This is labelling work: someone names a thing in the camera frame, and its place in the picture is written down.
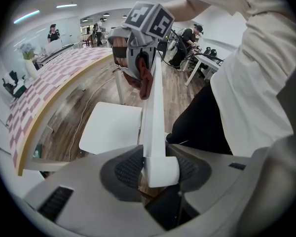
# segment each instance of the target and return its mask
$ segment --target white chair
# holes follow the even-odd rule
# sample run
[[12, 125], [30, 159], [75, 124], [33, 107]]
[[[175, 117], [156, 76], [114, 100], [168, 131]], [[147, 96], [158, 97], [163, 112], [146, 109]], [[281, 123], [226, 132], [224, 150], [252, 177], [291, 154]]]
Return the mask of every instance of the white chair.
[[99, 102], [83, 131], [81, 150], [102, 154], [132, 145], [144, 146], [143, 174], [150, 187], [178, 183], [176, 157], [166, 157], [161, 58], [156, 55], [150, 97], [143, 108]]

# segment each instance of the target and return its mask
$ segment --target table edge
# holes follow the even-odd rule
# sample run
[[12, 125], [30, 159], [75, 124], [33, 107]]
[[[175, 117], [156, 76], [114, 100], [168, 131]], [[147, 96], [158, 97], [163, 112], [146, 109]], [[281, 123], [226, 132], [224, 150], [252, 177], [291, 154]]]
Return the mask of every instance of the table edge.
[[102, 63], [108, 61], [113, 57], [113, 54], [109, 54], [99, 60], [96, 60], [86, 66], [85, 68], [77, 71], [73, 76], [71, 76], [67, 81], [65, 81], [62, 85], [60, 85], [44, 102], [41, 106], [35, 117], [33, 118], [26, 134], [24, 136], [20, 151], [17, 156], [16, 161], [16, 171], [18, 176], [22, 176], [23, 169], [27, 160], [27, 153], [29, 151], [29, 147], [31, 146], [31, 142], [34, 139], [34, 136], [38, 130], [40, 122], [43, 120], [45, 114], [48, 112], [49, 108], [57, 101], [57, 99], [77, 80], [83, 77], [87, 72], [94, 68], [94, 66], [101, 65]]
[[48, 58], [53, 57], [55, 54], [59, 53], [60, 51], [66, 50], [67, 48], [72, 47], [72, 46], [74, 46], [74, 44], [70, 44], [70, 45], [68, 45], [66, 47], [63, 47], [62, 49], [58, 50], [57, 52], [52, 53], [50, 55], [47, 55], [47, 56], [43, 57], [43, 60], [41, 60], [41, 59], [36, 60], [36, 62], [41, 64], [42, 62], [46, 61]]

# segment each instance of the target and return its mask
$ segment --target man in black shirt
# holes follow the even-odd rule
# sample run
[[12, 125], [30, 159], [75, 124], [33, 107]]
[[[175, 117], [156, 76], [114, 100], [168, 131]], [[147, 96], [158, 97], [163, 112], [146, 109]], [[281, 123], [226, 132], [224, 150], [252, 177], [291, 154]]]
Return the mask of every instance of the man in black shirt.
[[203, 27], [201, 25], [195, 25], [195, 27], [187, 28], [182, 36], [180, 36], [182, 42], [179, 40], [178, 42], [178, 50], [169, 63], [177, 70], [180, 69], [181, 62], [185, 59], [186, 54], [190, 51], [192, 47], [194, 47], [195, 35], [199, 35], [200, 32], [203, 31]]

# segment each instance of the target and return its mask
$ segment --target black cable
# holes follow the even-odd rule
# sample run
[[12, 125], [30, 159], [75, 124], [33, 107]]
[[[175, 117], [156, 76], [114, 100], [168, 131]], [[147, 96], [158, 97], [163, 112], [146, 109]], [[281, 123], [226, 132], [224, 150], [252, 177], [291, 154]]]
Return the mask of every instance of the black cable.
[[173, 66], [173, 65], [167, 63], [167, 62], [163, 59], [163, 57], [162, 57], [161, 53], [159, 52], [159, 50], [158, 50], [158, 53], [160, 54], [162, 60], [163, 60], [167, 65], [169, 65], [169, 66], [171, 66], [171, 67], [173, 67], [173, 68], [179, 68], [179, 67], [183, 64], [184, 61], [187, 61], [187, 60], [191, 59], [191, 58], [194, 56], [194, 54], [190, 54], [190, 55], [188, 55], [183, 40], [180, 38], [180, 36], [179, 36], [175, 31], [173, 31], [172, 29], [171, 29], [171, 31], [172, 31], [172, 32], [174, 33], [174, 35], [178, 38], [178, 40], [175, 40], [175, 41], [180, 41], [180, 42], [182, 43], [182, 45], [184, 46], [185, 59], [180, 63], [179, 66]]
[[118, 71], [118, 70], [120, 70], [120, 68], [114, 69], [112, 73], [114, 73], [114, 72], [116, 72], [116, 71]]
[[164, 61], [164, 63], [167, 64], [167, 65], [169, 65], [170, 67], [173, 67], [173, 68], [179, 68], [179, 67], [183, 64], [184, 61], [190, 60], [190, 59], [194, 56], [194, 54], [190, 54], [190, 55], [188, 55], [188, 56], [185, 57], [185, 59], [181, 62], [181, 64], [180, 64], [179, 66], [173, 66], [173, 65], [167, 63], [167, 62], [163, 59], [163, 57], [162, 57], [161, 53], [159, 52], [159, 50], [157, 50], [157, 51], [158, 51], [158, 53], [160, 54], [161, 59]]
[[171, 29], [171, 31], [174, 33], [174, 35], [178, 38], [178, 40], [182, 43], [182, 45], [184, 46], [184, 53], [185, 53], [185, 55], [187, 56], [187, 50], [186, 50], [186, 47], [185, 47], [185, 45], [184, 45], [184, 42], [183, 42], [183, 40], [181, 39], [181, 36], [179, 36], [175, 31], [173, 31], [172, 29]]

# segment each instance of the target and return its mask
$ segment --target white desk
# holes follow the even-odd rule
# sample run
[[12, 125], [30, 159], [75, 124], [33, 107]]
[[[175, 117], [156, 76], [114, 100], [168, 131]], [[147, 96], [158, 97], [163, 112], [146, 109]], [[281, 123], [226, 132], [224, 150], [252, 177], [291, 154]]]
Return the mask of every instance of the white desk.
[[11, 103], [9, 142], [19, 176], [22, 176], [24, 169], [53, 172], [68, 163], [33, 158], [33, 152], [51, 117], [65, 99], [82, 82], [112, 62], [113, 54], [109, 48], [69, 50], [40, 69], [39, 78], [32, 81], [32, 86]]
[[[192, 74], [189, 76], [188, 80], [186, 81], [185, 85], [188, 86], [188, 84], [191, 82], [193, 76], [195, 75], [196, 71], [198, 70], [199, 66], [201, 65], [201, 63], [206, 64], [209, 68], [209, 71], [207, 73], [207, 75], [205, 76], [204, 79], [207, 79], [208, 75], [210, 75], [212, 70], [218, 71], [218, 69], [220, 68], [220, 66], [215, 62], [212, 61], [211, 59], [205, 57], [204, 55], [195, 55], [195, 57], [198, 59], [197, 64], [195, 65], [195, 68], [193, 69]], [[188, 65], [188, 61], [186, 62], [186, 64], [184, 65], [183, 71], [186, 70]]]
[[45, 55], [39, 59], [36, 60], [39, 68], [45, 66], [48, 62], [50, 62], [52, 59], [56, 58], [58, 55], [64, 53], [65, 51], [71, 50], [74, 48], [74, 44], [69, 44], [64, 46], [62, 49], [56, 51], [55, 53], [51, 55]]

